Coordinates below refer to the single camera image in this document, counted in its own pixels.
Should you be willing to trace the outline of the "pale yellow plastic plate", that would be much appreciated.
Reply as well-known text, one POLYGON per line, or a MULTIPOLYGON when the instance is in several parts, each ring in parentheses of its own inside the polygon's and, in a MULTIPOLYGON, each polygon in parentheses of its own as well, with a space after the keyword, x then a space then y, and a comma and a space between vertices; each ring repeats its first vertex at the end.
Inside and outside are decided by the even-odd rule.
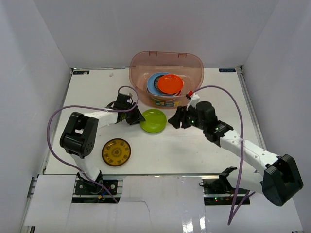
POLYGON ((162 101, 162 102, 174 101, 177 99, 177 96, 160 96, 160 95, 154 95, 154 94, 148 94, 148 97, 152 101, 162 101))

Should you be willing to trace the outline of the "light blue plastic plate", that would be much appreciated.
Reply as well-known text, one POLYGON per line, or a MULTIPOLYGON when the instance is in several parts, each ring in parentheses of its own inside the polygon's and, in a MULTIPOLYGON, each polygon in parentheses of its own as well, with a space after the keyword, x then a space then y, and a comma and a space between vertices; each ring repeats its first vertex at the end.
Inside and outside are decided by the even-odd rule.
POLYGON ((155 87, 155 80, 158 77, 162 77, 163 75, 167 75, 169 73, 167 72, 158 72, 158 73, 154 73, 153 75, 151 75, 147 81, 147 89, 148 92, 153 94, 153 95, 159 95, 159 96, 169 96, 169 94, 165 94, 162 93, 161 91, 159 91, 156 87, 155 87))

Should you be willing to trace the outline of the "orange plastic plate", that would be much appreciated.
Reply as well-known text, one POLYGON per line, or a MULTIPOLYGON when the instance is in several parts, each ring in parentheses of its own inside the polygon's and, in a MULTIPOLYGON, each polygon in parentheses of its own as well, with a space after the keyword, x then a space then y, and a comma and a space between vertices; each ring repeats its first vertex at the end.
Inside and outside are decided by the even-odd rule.
POLYGON ((182 90, 183 80, 175 74, 167 74, 160 77, 157 81, 157 87, 165 94, 175 94, 182 90))

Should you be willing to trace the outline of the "small blue patterned plate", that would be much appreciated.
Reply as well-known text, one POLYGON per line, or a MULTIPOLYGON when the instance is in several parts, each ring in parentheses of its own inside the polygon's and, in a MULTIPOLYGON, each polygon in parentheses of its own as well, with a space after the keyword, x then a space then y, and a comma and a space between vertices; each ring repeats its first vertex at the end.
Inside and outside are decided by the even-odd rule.
POLYGON ((163 92, 159 89, 158 87, 158 81, 159 79, 162 77, 163 75, 158 75, 156 76, 155 80, 154 80, 154 88, 156 89, 156 91, 160 94, 163 94, 163 92))

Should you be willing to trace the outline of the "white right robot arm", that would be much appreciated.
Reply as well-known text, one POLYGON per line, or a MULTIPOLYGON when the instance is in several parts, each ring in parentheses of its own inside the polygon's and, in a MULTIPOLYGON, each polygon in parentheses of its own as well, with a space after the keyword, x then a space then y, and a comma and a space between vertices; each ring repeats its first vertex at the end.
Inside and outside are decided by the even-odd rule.
POLYGON ((280 156, 249 140, 242 140, 232 126, 217 118, 214 107, 208 101, 201 101, 195 106, 179 106, 168 122, 176 129, 196 127, 203 131, 209 142, 242 158, 257 173, 241 178, 240 187, 262 193, 276 206, 284 205, 304 186, 292 156, 280 156))

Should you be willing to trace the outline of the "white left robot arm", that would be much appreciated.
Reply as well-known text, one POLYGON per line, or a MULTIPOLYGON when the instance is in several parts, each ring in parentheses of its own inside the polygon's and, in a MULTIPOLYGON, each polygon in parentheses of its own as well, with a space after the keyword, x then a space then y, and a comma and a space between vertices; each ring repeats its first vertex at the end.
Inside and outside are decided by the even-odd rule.
POLYGON ((103 187, 100 180, 102 173, 90 156, 97 131, 123 120, 129 125, 145 121, 137 103, 129 94, 118 94, 116 101, 97 112, 73 112, 61 135, 60 146, 74 159, 79 168, 79 178, 86 181, 86 188, 93 194, 99 193, 103 187))

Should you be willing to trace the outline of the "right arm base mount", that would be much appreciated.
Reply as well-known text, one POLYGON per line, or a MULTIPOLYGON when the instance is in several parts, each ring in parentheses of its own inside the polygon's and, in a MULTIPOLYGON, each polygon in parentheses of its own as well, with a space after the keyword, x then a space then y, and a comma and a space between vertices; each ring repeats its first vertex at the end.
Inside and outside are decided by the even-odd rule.
POLYGON ((199 186, 203 189, 205 206, 230 206, 234 189, 223 188, 219 179, 203 179, 199 186))

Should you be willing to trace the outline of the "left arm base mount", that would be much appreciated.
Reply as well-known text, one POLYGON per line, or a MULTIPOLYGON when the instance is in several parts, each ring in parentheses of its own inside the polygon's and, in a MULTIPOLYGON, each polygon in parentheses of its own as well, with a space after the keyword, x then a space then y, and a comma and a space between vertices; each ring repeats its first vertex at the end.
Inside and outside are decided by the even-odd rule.
MULTIPOLYGON (((119 181, 115 179, 103 180, 102 185, 109 190, 118 203, 121 198, 119 181)), ((116 204, 105 189, 93 183, 83 182, 78 178, 75 182, 71 202, 85 204, 116 204)))

